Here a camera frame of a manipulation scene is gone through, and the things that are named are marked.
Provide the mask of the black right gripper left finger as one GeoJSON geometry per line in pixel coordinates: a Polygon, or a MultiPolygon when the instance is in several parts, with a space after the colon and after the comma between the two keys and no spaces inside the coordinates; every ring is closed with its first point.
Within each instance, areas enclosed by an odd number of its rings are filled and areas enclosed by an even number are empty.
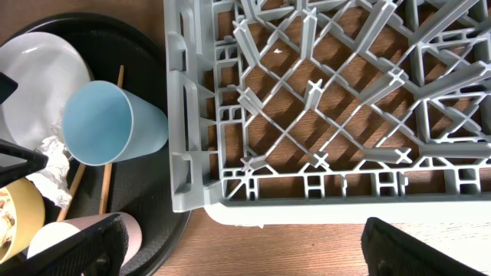
{"type": "Polygon", "coordinates": [[[118,275],[126,230],[116,218],[101,238],[72,238],[1,272],[1,276],[118,275]]]}

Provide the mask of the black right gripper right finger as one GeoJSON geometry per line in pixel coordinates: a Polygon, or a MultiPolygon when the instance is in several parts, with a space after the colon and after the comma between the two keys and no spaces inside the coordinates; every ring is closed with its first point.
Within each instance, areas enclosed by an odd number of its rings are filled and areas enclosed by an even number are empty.
{"type": "Polygon", "coordinates": [[[366,221],[361,248],[369,275],[482,274],[376,217],[366,221]]]}

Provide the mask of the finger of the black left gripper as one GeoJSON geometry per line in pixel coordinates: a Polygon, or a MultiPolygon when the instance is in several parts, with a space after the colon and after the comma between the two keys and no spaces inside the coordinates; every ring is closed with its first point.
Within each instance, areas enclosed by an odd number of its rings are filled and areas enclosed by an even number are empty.
{"type": "Polygon", "coordinates": [[[46,167],[48,157],[6,140],[1,140],[1,187],[46,167]]]}
{"type": "Polygon", "coordinates": [[[16,90],[18,83],[4,73],[0,73],[0,104],[3,104],[16,90]]]}

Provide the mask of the pink plastic cup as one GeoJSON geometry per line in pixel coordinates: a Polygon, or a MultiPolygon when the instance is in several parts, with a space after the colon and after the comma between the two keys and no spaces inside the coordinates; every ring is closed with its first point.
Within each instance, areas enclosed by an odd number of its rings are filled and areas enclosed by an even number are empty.
{"type": "Polygon", "coordinates": [[[52,222],[43,226],[31,240],[28,247],[27,259],[48,250],[65,240],[72,238],[96,240],[104,235],[110,226],[110,220],[118,219],[120,228],[126,230],[126,244],[123,246],[124,266],[139,250],[143,242],[142,229],[137,220],[126,212],[111,212],[102,215],[90,215],[72,218],[60,222],[52,222]]]}

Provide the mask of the yellow bowl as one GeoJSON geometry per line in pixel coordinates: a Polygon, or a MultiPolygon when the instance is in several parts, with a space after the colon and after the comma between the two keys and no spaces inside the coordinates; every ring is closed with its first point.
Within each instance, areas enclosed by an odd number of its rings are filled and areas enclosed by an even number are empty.
{"type": "Polygon", "coordinates": [[[44,200],[35,185],[25,178],[5,188],[15,206],[15,225],[12,240],[1,246],[1,263],[25,250],[45,220],[44,200]]]}

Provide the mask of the food scraps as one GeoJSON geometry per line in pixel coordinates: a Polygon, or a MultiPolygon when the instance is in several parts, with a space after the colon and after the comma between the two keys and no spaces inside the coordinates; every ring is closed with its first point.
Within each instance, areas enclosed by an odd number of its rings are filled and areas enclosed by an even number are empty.
{"type": "Polygon", "coordinates": [[[12,240],[15,225],[15,206],[6,189],[1,189],[1,246],[12,240]]]}

